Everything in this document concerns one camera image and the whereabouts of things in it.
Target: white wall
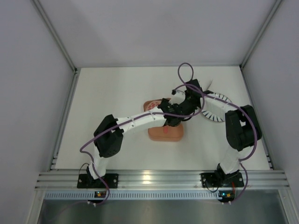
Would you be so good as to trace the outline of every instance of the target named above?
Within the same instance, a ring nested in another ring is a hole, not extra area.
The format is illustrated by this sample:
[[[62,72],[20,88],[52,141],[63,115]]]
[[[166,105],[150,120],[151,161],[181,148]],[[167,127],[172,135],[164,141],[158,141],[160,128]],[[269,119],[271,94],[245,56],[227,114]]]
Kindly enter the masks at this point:
[[[286,0],[245,67],[274,165],[299,205],[299,1]]]
[[[30,0],[0,1],[0,223],[24,223],[72,73]]]
[[[274,0],[41,0],[77,67],[239,65]]]

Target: robotic arm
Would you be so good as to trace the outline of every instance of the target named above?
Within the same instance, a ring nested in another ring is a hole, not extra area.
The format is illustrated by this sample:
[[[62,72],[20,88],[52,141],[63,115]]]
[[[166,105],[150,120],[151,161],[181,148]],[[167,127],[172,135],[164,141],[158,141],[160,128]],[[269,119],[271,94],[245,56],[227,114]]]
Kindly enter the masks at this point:
[[[187,84],[201,89],[197,79],[190,80]],[[202,106],[202,96],[190,88],[187,88],[185,92],[173,90],[172,94],[173,98],[171,100],[162,99],[161,104],[152,110],[131,117],[114,118],[113,115],[108,115],[104,118],[94,132],[94,136],[97,136],[113,126],[122,123],[126,124],[107,132],[94,141],[94,165],[100,176],[106,174],[109,158],[120,151],[121,143],[125,135],[146,130],[151,127],[165,125],[177,126],[185,119],[186,115],[195,113],[195,110]],[[248,120],[240,111],[236,110],[235,107],[215,100],[214,98],[217,96],[211,91],[205,91],[204,94],[212,97],[205,98],[205,109],[211,111],[226,122],[226,136],[229,147],[224,159],[218,164],[215,170],[218,181],[225,184],[225,182],[239,174],[239,152],[254,144],[253,130]],[[257,139],[261,139],[261,129],[252,106],[247,105],[241,108],[252,120],[257,132]],[[92,164],[87,168],[87,174],[90,180],[97,179]]]

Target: orange pad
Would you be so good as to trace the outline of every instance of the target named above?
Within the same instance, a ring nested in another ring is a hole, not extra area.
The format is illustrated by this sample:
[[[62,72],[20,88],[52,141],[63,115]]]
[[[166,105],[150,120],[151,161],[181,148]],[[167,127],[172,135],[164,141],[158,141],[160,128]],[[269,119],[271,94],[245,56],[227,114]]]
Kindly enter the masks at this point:
[[[161,100],[150,100],[143,104],[144,111],[153,109],[158,106]],[[176,127],[163,126],[149,128],[149,138],[153,141],[180,141],[184,136],[184,128],[182,124]]]

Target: black joint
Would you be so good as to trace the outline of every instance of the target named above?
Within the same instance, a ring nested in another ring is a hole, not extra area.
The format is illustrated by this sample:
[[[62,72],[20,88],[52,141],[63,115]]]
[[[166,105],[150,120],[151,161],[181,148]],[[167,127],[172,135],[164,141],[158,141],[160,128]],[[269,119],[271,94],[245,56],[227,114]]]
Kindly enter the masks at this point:
[[[112,114],[106,116],[93,135],[96,137],[103,131],[117,125],[116,121],[117,119],[115,119]],[[118,127],[114,129],[113,132],[107,132],[94,141],[94,144],[99,151],[100,157],[108,158],[114,156],[120,151],[123,139],[122,133],[123,130]]]
[[[257,121],[256,114],[252,106],[247,105],[241,107],[252,120],[256,133],[257,140],[261,139],[262,131]],[[228,111],[225,114],[226,138],[230,146],[239,152],[244,148],[254,145],[254,132],[247,118],[241,111]]]

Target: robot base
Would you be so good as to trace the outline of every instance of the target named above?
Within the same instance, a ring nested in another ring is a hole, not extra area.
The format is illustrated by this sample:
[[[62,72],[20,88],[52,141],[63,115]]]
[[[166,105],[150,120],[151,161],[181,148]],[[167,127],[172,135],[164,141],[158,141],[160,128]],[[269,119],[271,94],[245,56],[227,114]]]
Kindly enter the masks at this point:
[[[111,189],[116,189],[118,186],[118,174],[106,174],[102,177],[103,180],[107,183],[108,187]],[[94,180],[90,178],[88,174],[80,174],[78,183],[78,189],[104,189],[105,185],[100,179]]]

